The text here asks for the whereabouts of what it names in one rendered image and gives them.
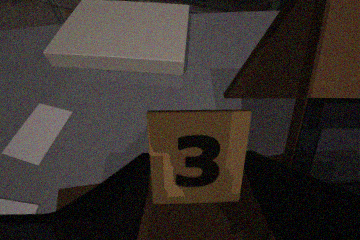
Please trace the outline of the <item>brown wooden board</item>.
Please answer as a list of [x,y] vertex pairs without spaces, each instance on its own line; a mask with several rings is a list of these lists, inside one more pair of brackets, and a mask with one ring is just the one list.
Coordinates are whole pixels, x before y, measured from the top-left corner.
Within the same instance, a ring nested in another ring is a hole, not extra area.
[[296,99],[282,164],[360,195],[360,0],[287,0],[224,98]]

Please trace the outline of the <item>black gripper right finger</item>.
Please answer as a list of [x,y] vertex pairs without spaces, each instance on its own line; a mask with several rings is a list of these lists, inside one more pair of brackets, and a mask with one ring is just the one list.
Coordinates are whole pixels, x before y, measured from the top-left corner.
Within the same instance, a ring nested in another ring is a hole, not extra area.
[[360,240],[360,195],[253,151],[244,170],[276,240]]

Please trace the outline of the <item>tan square tile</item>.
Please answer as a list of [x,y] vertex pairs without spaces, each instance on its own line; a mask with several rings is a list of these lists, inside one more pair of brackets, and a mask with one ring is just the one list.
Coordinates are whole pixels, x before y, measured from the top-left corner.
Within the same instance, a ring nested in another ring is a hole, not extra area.
[[251,111],[148,110],[152,204],[239,201]]

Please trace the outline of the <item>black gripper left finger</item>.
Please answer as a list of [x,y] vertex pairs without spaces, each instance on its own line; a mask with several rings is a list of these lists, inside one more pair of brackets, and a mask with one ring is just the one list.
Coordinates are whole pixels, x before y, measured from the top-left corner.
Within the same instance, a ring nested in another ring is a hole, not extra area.
[[0,240],[136,240],[146,205],[149,153],[47,214],[0,214]]

